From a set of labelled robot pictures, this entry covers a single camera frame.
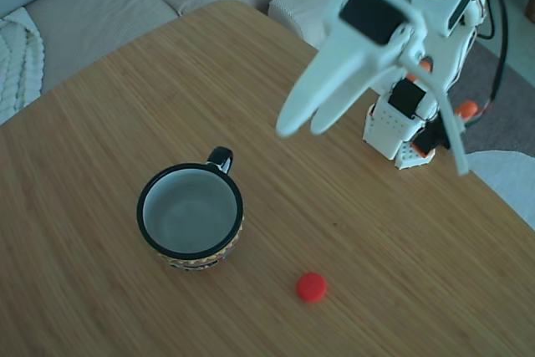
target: gray floor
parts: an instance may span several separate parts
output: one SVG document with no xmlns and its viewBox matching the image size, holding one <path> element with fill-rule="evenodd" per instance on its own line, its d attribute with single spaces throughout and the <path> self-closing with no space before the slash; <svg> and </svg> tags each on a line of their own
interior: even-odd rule
<svg viewBox="0 0 535 357">
<path fill-rule="evenodd" d="M 475 43 L 466 58 L 461 78 L 450 89 L 457 107 L 466 99 L 484 105 L 491 93 L 498 57 Z M 535 157 L 535 88 L 519 73 L 507 67 L 494 106 L 466 131 L 466 152 L 517 150 Z"/>
<path fill-rule="evenodd" d="M 499 22 L 499 7 L 497 0 L 491 0 L 497 21 L 497 35 L 490 41 L 478 39 L 478 42 L 498 55 L 500 52 L 501 24 Z M 513 67 L 524 79 L 535 86 L 535 24 L 524 16 L 527 0 L 505 0 L 509 20 L 509 52 L 507 63 Z M 490 32 L 487 21 L 481 26 L 482 33 Z"/>
</svg>

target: mug handle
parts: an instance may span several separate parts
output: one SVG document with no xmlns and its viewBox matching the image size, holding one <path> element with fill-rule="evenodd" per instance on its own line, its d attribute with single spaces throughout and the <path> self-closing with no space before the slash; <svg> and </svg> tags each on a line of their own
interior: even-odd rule
<svg viewBox="0 0 535 357">
<path fill-rule="evenodd" d="M 217 169 L 228 174 L 228 171 L 231 170 L 233 159 L 234 155 L 231 150 L 224 146 L 218 146 L 211 152 L 210 156 L 208 156 L 207 164 L 215 165 Z"/>
</svg>

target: mug rim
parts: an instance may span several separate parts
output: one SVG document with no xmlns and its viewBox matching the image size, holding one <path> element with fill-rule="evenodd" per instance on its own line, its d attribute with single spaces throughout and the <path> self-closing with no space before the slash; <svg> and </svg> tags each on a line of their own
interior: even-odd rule
<svg viewBox="0 0 535 357">
<path fill-rule="evenodd" d="M 155 184 L 161 179 L 163 179 L 165 176 L 169 175 L 170 173 L 173 173 L 175 171 L 182 171 L 186 169 L 197 169 L 201 171 L 209 171 L 210 173 L 213 173 L 216 176 L 219 176 L 230 187 L 230 189 L 232 190 L 232 194 L 234 195 L 234 198 L 236 199 L 236 207 L 237 207 L 236 220 L 232 224 L 232 228 L 229 231 L 229 233 L 215 246 L 208 248 L 207 250 L 200 251 L 200 252 L 186 252 L 186 253 L 176 252 L 176 251 L 171 251 L 168 248 L 162 247 L 148 233 L 146 226 L 145 226 L 145 219 L 143 218 L 143 209 L 145 206 L 146 198 L 149 195 L 150 190 L 155 186 Z M 143 188 L 143 191 L 141 192 L 140 198 L 137 202 L 137 223 L 145 241 L 148 242 L 150 246 L 153 247 L 160 254 L 163 254 L 167 257 L 171 257 L 175 259 L 182 259 L 186 261 L 207 258 L 221 251 L 229 242 L 232 241 L 232 239 L 239 232 L 240 226 L 242 225 L 242 219 L 243 219 L 243 200 L 242 200 L 242 194 L 238 190 L 236 183 L 226 173 L 220 171 L 219 168 L 217 168 L 217 166 L 215 165 L 213 166 L 210 163 L 206 163 L 206 164 L 181 163 L 179 165 L 167 167 L 166 169 L 164 169 L 163 171 L 160 171 L 159 173 L 157 173 L 155 176 L 153 176 L 149 180 L 149 182 Z"/>
</svg>

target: patterned mug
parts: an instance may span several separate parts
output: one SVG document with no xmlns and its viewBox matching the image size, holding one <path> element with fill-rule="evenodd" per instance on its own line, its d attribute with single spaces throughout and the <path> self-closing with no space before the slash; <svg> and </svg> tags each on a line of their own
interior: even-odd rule
<svg viewBox="0 0 535 357">
<path fill-rule="evenodd" d="M 137 222 L 143 238 L 173 267 L 202 270 L 235 247 L 243 201 L 228 176 L 232 151 L 217 147 L 207 163 L 183 163 L 154 176 L 141 192 Z"/>
</svg>

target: white knit blanket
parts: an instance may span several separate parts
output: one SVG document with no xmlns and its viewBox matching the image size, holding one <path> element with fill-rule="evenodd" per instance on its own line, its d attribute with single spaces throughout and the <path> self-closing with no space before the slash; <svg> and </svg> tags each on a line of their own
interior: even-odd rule
<svg viewBox="0 0 535 357">
<path fill-rule="evenodd" d="M 44 45 L 25 8 L 0 18 L 0 125 L 41 95 Z"/>
</svg>

